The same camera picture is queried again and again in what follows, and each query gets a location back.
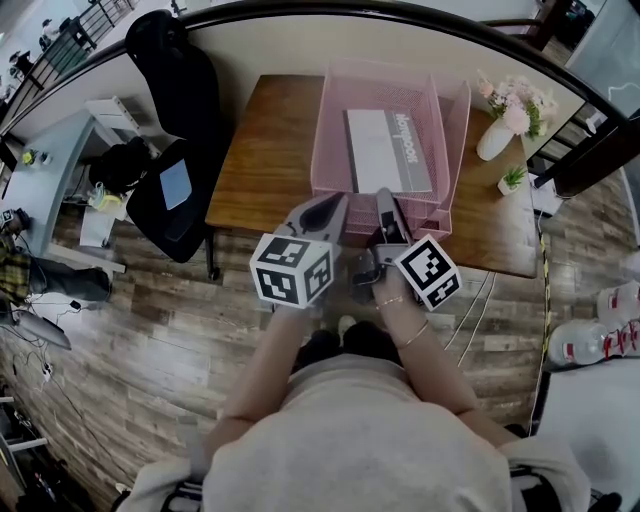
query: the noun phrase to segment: plaid fabric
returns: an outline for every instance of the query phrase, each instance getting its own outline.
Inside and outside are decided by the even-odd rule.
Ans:
[[[10,235],[0,235],[0,290],[16,305],[29,295],[31,257],[16,251]]]

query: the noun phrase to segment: wooden desk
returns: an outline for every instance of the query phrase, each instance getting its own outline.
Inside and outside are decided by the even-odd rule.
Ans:
[[[262,76],[249,100],[211,198],[207,224],[273,232],[311,196],[309,172],[322,77]],[[538,240],[529,182],[507,197],[497,183],[525,164],[514,138],[491,162],[475,147],[491,124],[472,110],[453,203],[453,234],[442,246],[458,265],[535,277]]]

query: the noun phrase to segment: railing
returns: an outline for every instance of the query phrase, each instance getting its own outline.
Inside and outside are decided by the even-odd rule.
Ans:
[[[236,2],[197,11],[185,15],[181,19],[187,30],[193,32],[212,25],[222,25],[256,18],[294,15],[355,16],[403,23],[446,33],[511,57],[546,75],[576,94],[585,101],[585,106],[558,133],[553,135],[551,141],[535,155],[545,159],[544,168],[539,171],[540,176],[535,182],[536,186],[541,186],[546,181],[556,178],[556,185],[558,185],[559,181],[564,180],[565,189],[571,188],[571,194],[573,195],[584,190],[595,181],[602,179],[607,174],[614,172],[640,153],[640,147],[635,149],[637,146],[634,144],[634,140],[627,140],[629,134],[635,134],[638,130],[637,124],[640,124],[640,119],[627,119],[597,91],[565,68],[549,61],[531,46],[523,44],[515,38],[484,24],[453,14],[402,2],[289,0],[264,3]],[[41,102],[83,74],[124,53],[124,42],[121,41],[77,65],[72,73],[69,72],[64,76],[60,76],[52,83],[47,82],[45,91],[37,94],[30,105],[18,111],[9,123],[5,124],[4,129],[0,132],[3,140],[6,139],[13,126],[19,123],[29,112],[37,108]],[[585,119],[594,112],[599,112],[604,122],[598,128],[591,130]],[[561,154],[559,155],[553,154],[550,150],[556,145],[561,148]],[[605,151],[603,148],[614,147],[616,148],[616,158],[607,160],[602,157],[603,151]],[[592,155],[598,157],[601,165],[598,166],[596,171],[592,172],[588,179],[585,179],[584,162],[585,159]],[[561,193],[560,195],[564,195],[562,190],[559,189],[559,192]]]
[[[556,28],[562,22],[565,14],[571,7],[573,0],[547,0],[542,5],[538,17],[535,19],[511,19],[485,21],[485,25],[493,28],[522,28],[528,27],[524,34],[513,34],[522,39],[535,49],[542,51],[551,40]]]
[[[127,14],[138,0],[96,0],[78,17],[68,20],[60,35],[38,57],[7,106],[5,119],[12,119],[64,75],[82,65],[98,43]]]

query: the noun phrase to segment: chair backrest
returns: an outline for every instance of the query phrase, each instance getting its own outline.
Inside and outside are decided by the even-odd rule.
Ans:
[[[145,14],[131,26],[125,44],[167,133],[205,145],[220,137],[216,71],[209,57],[189,44],[179,20],[169,11]]]

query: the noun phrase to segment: shoe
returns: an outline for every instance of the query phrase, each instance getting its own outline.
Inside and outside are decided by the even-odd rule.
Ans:
[[[129,487],[128,485],[125,484],[121,484],[120,482],[116,483],[116,490],[120,493],[123,494],[125,492],[131,492],[131,487]]]
[[[356,325],[356,319],[349,315],[340,317],[338,321],[338,335],[340,336],[340,346],[344,346],[344,333],[346,333],[351,327]]]

